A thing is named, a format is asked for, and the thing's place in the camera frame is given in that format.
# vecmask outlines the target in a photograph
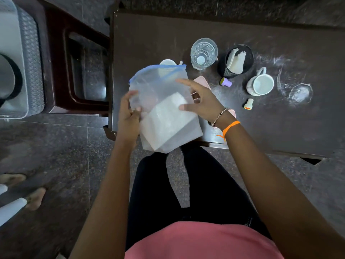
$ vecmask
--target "water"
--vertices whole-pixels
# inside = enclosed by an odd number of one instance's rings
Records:
[[[197,40],[190,50],[190,59],[193,68],[203,70],[212,65],[218,56],[218,48],[214,41],[209,38]]]

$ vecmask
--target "pink phone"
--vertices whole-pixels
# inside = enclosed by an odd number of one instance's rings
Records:
[[[209,86],[209,84],[206,81],[205,77],[199,76],[199,77],[195,78],[193,81],[197,82],[197,83],[201,84],[202,86],[205,86],[206,88],[211,90],[211,87]],[[235,113],[234,109],[229,109],[228,111],[229,111],[229,113],[231,113],[236,118],[236,113]]]

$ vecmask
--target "dark table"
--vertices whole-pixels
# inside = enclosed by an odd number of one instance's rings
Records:
[[[267,153],[300,157],[328,157],[338,146],[345,125],[345,32],[341,29],[313,26],[264,26],[211,20],[114,13],[111,27],[110,77],[113,81],[109,128],[117,129],[119,101],[128,91],[129,79],[148,65],[163,59],[187,64],[190,79],[204,76],[221,103],[236,111],[237,119]],[[219,85],[217,61],[203,71],[193,69],[190,49],[193,43],[208,37],[218,46],[218,57],[235,44],[252,48],[255,63],[250,71]],[[253,97],[245,90],[255,71],[265,66],[275,80],[268,95]],[[291,89],[310,84],[313,97],[309,103],[289,98]],[[248,98],[253,109],[243,108]],[[205,120],[200,119],[204,135],[200,145],[227,148]]]

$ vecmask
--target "bracelet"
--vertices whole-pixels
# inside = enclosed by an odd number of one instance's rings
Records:
[[[228,127],[226,127],[224,130],[223,130],[223,135],[220,135],[220,134],[218,134],[218,135],[216,135],[216,136],[220,136],[221,138],[223,138],[224,139],[224,141],[225,141],[225,134],[226,134],[226,132],[231,128],[231,127],[233,127],[234,125],[237,125],[237,124],[240,124],[241,122],[240,121],[235,121],[235,122],[232,122],[230,125],[228,125]]]
[[[218,116],[217,118],[215,119],[215,121],[212,123],[212,127],[215,128],[215,123],[218,121],[219,117],[222,116],[222,114],[227,111],[227,110],[230,110],[229,108],[225,108]]]

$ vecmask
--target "white mug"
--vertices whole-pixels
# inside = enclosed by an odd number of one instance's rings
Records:
[[[266,67],[261,67],[256,76],[248,81],[247,92],[253,96],[266,95],[272,91],[273,87],[274,80],[272,76],[266,74]]]

